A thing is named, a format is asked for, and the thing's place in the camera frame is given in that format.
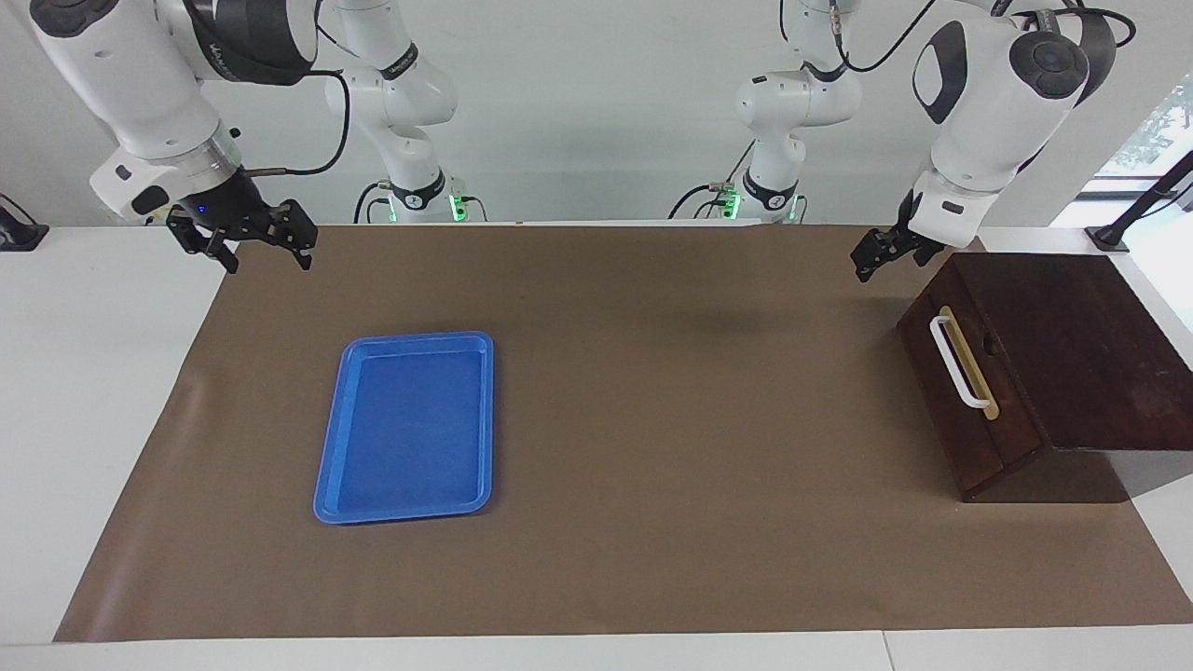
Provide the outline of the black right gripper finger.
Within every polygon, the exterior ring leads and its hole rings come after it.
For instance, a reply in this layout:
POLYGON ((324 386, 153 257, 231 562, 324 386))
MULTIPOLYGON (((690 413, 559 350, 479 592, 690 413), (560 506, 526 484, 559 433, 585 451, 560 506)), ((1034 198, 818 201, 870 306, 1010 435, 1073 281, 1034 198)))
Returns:
POLYGON ((288 199, 268 207, 267 244, 290 252, 303 271, 311 267, 311 252, 317 244, 317 226, 297 201, 288 199))
POLYGON ((225 273, 236 273, 239 259, 225 246, 225 238, 220 232, 204 233, 194 220, 184 210, 171 210, 166 217, 166 228, 173 234, 183 251, 188 254, 206 256, 225 269, 225 273))

